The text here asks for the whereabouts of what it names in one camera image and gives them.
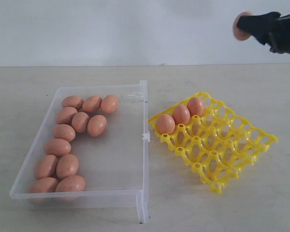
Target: white background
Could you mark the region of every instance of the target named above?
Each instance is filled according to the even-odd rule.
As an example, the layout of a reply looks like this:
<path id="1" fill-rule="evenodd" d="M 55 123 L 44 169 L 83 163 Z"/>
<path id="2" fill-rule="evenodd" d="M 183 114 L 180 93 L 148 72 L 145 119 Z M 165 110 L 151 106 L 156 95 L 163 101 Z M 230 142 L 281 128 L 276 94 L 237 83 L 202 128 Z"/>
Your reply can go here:
<path id="1" fill-rule="evenodd" d="M 290 14 L 290 0 L 0 0 L 0 66 L 285 63 L 253 38 L 242 11 Z"/>

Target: table surface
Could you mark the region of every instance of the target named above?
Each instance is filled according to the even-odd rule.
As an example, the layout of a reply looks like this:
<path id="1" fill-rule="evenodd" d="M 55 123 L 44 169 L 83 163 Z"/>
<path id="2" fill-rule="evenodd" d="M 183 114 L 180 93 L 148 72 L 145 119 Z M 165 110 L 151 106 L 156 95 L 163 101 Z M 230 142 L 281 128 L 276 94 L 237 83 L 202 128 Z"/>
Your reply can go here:
<path id="1" fill-rule="evenodd" d="M 150 222 L 136 208 L 30 211 L 10 188 L 60 86 L 148 80 L 149 116 L 199 92 L 279 138 L 221 195 L 150 142 Z M 0 231 L 290 231 L 290 64 L 173 67 L 0 68 Z"/>

